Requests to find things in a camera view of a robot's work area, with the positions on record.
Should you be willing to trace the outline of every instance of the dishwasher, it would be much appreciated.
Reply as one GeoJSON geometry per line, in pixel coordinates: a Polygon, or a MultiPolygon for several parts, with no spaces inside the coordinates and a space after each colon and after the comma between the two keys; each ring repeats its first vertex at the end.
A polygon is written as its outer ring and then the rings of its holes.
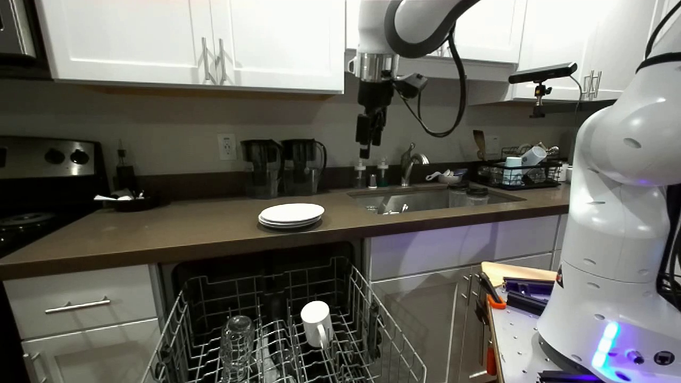
{"type": "Polygon", "coordinates": [[[427,383],[425,359],[361,259],[357,243],[332,243],[167,265],[167,318],[143,383],[427,383]],[[327,349],[304,336],[312,299],[332,311],[327,349]],[[228,318],[243,315],[254,332],[235,376],[222,342],[228,318]]]}

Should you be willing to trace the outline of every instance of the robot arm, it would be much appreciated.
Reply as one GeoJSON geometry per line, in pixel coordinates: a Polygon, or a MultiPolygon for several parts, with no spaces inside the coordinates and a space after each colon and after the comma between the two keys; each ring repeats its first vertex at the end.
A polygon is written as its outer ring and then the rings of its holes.
{"type": "Polygon", "coordinates": [[[425,56],[439,48],[459,16],[480,0],[363,0],[361,47],[350,70],[361,78],[361,103],[356,139],[361,158],[370,154],[370,145],[382,145],[387,103],[394,86],[420,92],[425,77],[394,77],[397,55],[425,56]]]}

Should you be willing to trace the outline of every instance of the coffee maker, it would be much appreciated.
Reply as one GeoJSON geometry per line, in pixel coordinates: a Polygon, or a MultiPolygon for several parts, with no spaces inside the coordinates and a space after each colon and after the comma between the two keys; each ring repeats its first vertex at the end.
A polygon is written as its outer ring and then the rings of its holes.
{"type": "Polygon", "coordinates": [[[283,191],[317,193],[329,151],[314,138],[282,139],[283,151],[283,191]]]}
{"type": "Polygon", "coordinates": [[[279,196],[282,146],[275,139],[243,139],[243,158],[251,162],[251,196],[279,196]]]}

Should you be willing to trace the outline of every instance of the stove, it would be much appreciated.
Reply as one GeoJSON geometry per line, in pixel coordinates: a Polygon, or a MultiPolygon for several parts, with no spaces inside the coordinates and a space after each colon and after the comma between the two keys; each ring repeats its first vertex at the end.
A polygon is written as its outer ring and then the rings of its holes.
{"type": "Polygon", "coordinates": [[[101,191],[98,143],[0,135],[0,258],[91,212],[101,191]]]}

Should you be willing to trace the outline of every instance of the stove knob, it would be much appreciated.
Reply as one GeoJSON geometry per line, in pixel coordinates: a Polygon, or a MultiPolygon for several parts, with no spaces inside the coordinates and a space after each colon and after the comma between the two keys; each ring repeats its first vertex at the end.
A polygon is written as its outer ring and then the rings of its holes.
{"type": "Polygon", "coordinates": [[[68,159],[76,162],[76,164],[87,164],[90,154],[85,151],[82,151],[82,148],[76,148],[68,159]]]}
{"type": "Polygon", "coordinates": [[[46,153],[46,162],[49,162],[49,164],[63,164],[65,162],[65,153],[63,151],[57,151],[57,148],[49,148],[47,153],[46,153]]]}

